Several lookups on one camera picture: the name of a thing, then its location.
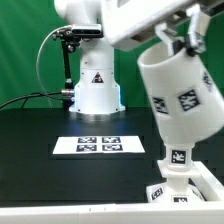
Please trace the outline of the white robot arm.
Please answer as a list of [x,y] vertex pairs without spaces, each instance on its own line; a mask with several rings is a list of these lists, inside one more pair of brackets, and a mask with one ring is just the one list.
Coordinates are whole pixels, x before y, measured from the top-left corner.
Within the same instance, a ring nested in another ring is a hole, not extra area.
[[80,49],[80,80],[69,111],[108,119],[125,110],[114,79],[114,51],[159,37],[171,55],[180,48],[200,54],[210,18],[224,12],[224,0],[54,0],[54,7],[67,22],[56,32],[64,52]]

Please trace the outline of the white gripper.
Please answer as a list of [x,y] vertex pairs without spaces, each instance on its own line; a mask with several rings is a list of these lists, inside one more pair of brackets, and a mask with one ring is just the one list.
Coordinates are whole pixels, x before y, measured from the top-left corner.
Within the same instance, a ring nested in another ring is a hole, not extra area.
[[211,19],[208,14],[223,11],[224,0],[101,0],[103,32],[112,47],[130,51],[157,36],[169,56],[183,48],[176,27],[189,19],[187,54],[203,53]]

